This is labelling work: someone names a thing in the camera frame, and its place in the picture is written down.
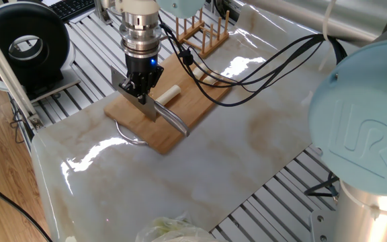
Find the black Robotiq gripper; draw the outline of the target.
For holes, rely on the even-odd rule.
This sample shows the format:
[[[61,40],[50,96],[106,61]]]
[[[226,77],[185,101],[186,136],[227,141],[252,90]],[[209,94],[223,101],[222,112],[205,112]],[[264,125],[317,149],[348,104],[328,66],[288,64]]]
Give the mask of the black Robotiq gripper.
[[[126,55],[127,77],[118,79],[118,91],[130,95],[138,95],[137,84],[134,75],[139,75],[140,95],[138,101],[146,103],[146,96],[150,89],[155,87],[161,77],[164,68],[158,65],[157,55],[147,58],[136,58]]]

